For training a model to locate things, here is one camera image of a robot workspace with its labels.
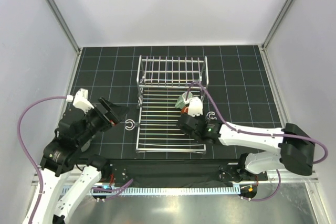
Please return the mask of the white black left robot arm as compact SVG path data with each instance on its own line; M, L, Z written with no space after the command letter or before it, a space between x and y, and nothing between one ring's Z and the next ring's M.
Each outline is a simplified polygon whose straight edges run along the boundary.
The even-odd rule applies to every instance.
M110 161L94 154L72 187L64 195L61 194L80 160L82 149L98 132L108 131L120 123L129 111L127 106L116 105L100 97L98 101L105 108L105 112L101 112L88 100L86 89L80 89L76 95L62 96L61 99L72 103L75 109L70 113L76 119L62 116L53 140L43 150L40 164L36 164L23 142L20 130L23 114L17 123L19 143L38 176L38 186L24 223L69 223L93 186L97 182L108 181L112 174Z

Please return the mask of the mint green ceramic mug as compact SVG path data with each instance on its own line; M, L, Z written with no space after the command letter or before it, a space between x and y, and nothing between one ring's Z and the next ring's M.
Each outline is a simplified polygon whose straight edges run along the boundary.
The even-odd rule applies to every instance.
M189 106L190 101L194 98L194 94L192 92L184 92L182 93L175 104L176 109L183 109L186 106Z

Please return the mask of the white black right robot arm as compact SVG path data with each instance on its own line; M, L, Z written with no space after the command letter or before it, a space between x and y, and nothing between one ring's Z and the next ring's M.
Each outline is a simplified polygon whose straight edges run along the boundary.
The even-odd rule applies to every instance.
M261 151L241 154L234 170L224 171L230 182L252 180L263 172L283 168L301 176L312 174L315 144L295 124L287 124L283 129L258 128L183 113L176 126L198 143L245 146Z

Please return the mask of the orange brown ceramic mug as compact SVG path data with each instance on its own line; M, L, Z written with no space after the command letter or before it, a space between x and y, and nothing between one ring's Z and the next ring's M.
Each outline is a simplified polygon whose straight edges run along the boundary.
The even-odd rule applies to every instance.
M188 107L187 106L183 107L182 110L181 110L181 113L182 114L183 113L188 113Z

